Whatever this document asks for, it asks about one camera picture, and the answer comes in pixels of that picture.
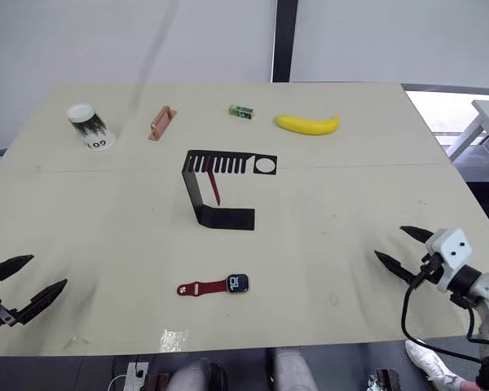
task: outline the red watch strap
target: red watch strap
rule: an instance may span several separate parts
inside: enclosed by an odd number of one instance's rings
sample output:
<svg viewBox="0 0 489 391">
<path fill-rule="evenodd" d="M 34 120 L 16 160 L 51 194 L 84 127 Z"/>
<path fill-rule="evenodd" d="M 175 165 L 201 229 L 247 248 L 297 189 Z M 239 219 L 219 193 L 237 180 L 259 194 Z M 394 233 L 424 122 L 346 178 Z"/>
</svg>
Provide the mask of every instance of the red watch strap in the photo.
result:
<svg viewBox="0 0 489 391">
<path fill-rule="evenodd" d="M 178 294 L 180 296 L 201 296 L 206 293 L 214 292 L 226 292 L 227 291 L 227 281 L 225 279 L 217 281 L 214 283 L 200 283 L 195 281 L 193 283 L 184 283 L 178 286 Z"/>
</svg>

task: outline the black cable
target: black cable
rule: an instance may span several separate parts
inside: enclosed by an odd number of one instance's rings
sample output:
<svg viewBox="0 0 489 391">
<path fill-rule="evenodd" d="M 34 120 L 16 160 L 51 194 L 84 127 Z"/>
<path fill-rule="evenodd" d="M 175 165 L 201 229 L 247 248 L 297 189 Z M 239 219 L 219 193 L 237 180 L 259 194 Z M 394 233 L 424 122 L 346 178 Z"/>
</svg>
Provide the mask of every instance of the black cable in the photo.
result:
<svg viewBox="0 0 489 391">
<path fill-rule="evenodd" d="M 474 312 L 471 307 L 467 307 L 467 310 L 469 311 L 469 330 L 467 331 L 467 340 L 469 342 L 472 342 L 474 344 L 481 344 L 481 345 L 489 345 L 489 340 L 481 340 L 479 338 L 473 338 L 473 330 L 474 330 Z"/>
<path fill-rule="evenodd" d="M 404 335 L 409 340 L 415 342 L 417 345 L 420 345 L 427 349 L 431 349 L 434 352 L 446 354 L 448 356 L 452 356 L 456 358 L 461 358 L 463 360 L 476 362 L 478 364 L 482 363 L 478 358 L 475 357 L 466 356 L 465 354 L 455 353 L 450 350 L 444 350 L 444 349 L 437 348 L 435 346 L 427 345 L 426 343 L 420 342 L 417 338 L 414 338 L 413 336 L 411 336 L 411 334 L 409 334 L 408 330 L 406 329 L 406 316 L 408 315 L 409 297 L 411 296 L 413 289 L 414 289 L 413 285 L 410 285 L 409 288 L 407 288 L 406 294 L 404 296 L 404 303 L 402 306 L 402 318 L 400 319 L 400 326 L 402 327 L 402 332 L 404 333 Z"/>
<path fill-rule="evenodd" d="M 138 361 L 139 361 L 139 354 L 136 356 L 136 364 L 134 365 L 134 376 L 138 377 Z"/>
</svg>

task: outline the paper cup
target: paper cup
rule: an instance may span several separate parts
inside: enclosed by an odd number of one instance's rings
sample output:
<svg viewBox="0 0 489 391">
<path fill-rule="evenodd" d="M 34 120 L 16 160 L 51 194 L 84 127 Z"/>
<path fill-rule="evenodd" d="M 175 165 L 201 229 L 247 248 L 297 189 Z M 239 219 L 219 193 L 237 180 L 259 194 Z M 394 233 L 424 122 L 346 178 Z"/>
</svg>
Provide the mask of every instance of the paper cup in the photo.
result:
<svg viewBox="0 0 489 391">
<path fill-rule="evenodd" d="M 113 132 L 88 104 L 75 104 L 67 110 L 67 118 L 78 132 L 85 147 L 91 151 L 103 151 L 116 141 Z"/>
</svg>

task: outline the banana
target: banana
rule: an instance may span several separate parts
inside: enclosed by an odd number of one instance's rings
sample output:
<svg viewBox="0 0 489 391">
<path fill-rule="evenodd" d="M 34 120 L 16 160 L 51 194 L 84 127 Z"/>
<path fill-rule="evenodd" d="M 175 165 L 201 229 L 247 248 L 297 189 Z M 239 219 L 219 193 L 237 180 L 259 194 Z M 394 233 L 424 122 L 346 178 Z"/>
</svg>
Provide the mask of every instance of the banana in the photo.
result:
<svg viewBox="0 0 489 391">
<path fill-rule="evenodd" d="M 296 133 L 321 135 L 332 133 L 338 129 L 340 125 L 339 116 L 335 116 L 331 120 L 317 121 L 305 120 L 296 116 L 276 116 L 274 122 L 281 128 L 291 130 Z"/>
</svg>

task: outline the table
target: table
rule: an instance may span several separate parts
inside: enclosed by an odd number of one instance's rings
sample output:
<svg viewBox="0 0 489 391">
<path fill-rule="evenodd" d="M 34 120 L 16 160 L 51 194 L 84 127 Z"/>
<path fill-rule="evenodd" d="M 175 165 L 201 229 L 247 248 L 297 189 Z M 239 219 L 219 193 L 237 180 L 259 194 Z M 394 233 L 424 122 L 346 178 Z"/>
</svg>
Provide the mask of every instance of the table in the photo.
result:
<svg viewBox="0 0 489 391">
<path fill-rule="evenodd" d="M 455 161 L 484 130 L 489 134 L 489 100 L 474 100 L 473 106 L 478 110 L 478 115 L 446 150 L 451 161 Z M 489 139 L 484 142 L 486 144 L 489 151 Z"/>
<path fill-rule="evenodd" d="M 418 270 L 425 247 L 400 225 L 463 227 L 473 266 L 489 271 L 489 221 L 399 84 L 150 85 L 129 115 L 131 91 L 56 88 L 0 164 L 0 261 L 36 255 L 0 296 L 21 307 L 68 279 L 38 318 L 0 329 L 0 355 L 397 340 L 405 285 L 373 250 Z M 88 152 L 67 123 L 65 109 L 82 101 L 119 134 L 105 152 Z M 228 115 L 232 103 L 256 119 Z M 178 115 L 151 142 L 164 104 Z M 295 134 L 273 124 L 283 113 L 339 114 L 341 127 Z M 217 176 L 222 206 L 256 209 L 255 231 L 197 224 L 180 173 L 189 149 L 278 156 L 276 176 Z M 208 179 L 199 181 L 215 205 Z M 249 276 L 247 293 L 176 294 L 232 273 Z M 431 285 L 416 291 L 408 319 L 421 337 L 467 326 Z"/>
</svg>

